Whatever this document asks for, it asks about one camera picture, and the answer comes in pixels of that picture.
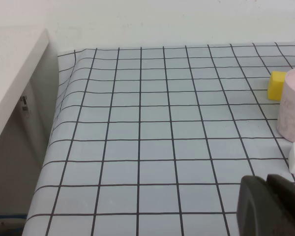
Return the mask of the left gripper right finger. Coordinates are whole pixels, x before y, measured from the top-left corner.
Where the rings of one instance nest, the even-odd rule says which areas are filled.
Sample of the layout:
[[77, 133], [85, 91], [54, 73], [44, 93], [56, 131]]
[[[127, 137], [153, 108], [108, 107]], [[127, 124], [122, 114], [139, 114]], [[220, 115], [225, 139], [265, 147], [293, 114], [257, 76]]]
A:
[[295, 184], [280, 175], [270, 174], [266, 183], [276, 197], [282, 212], [282, 235], [295, 236]]

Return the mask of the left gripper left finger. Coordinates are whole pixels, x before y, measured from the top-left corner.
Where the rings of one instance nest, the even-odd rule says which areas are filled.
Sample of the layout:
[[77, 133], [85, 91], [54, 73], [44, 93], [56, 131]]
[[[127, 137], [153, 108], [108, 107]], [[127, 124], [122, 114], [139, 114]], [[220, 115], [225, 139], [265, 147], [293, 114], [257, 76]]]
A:
[[237, 224], [241, 236], [270, 236], [274, 215], [280, 210], [266, 182], [257, 176], [241, 179], [237, 203]]

